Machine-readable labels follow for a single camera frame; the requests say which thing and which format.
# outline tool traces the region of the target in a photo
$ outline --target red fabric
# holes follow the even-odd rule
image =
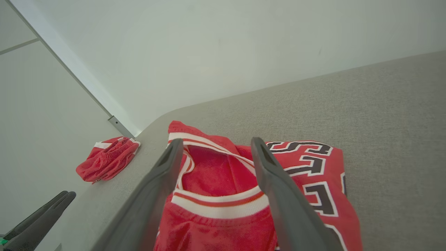
[[[170,124],[169,133],[169,142],[184,137],[182,171],[190,172],[179,177],[182,188],[178,183],[166,200],[154,250],[279,250],[269,207],[256,208],[256,202],[264,195],[262,192],[230,201],[219,200],[257,186],[250,165],[240,161],[240,157],[252,161],[250,147],[234,145],[225,137],[206,135],[179,121]],[[267,146],[313,203],[344,250],[361,251],[359,220],[343,193],[342,151],[311,141],[267,142]],[[189,164],[187,155],[192,160]],[[221,217],[214,214],[219,209],[222,209]],[[227,211],[231,209],[254,213],[230,217]]]
[[[112,138],[99,143],[111,143],[111,145],[105,149],[95,146],[86,161],[76,168],[76,172],[84,181],[94,183],[115,177],[130,163],[140,145],[139,142],[126,137]]]

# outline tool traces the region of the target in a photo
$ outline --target folded red clothing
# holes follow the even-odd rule
[[[97,142],[76,172],[84,181],[110,180],[130,163],[140,145],[126,137]]]

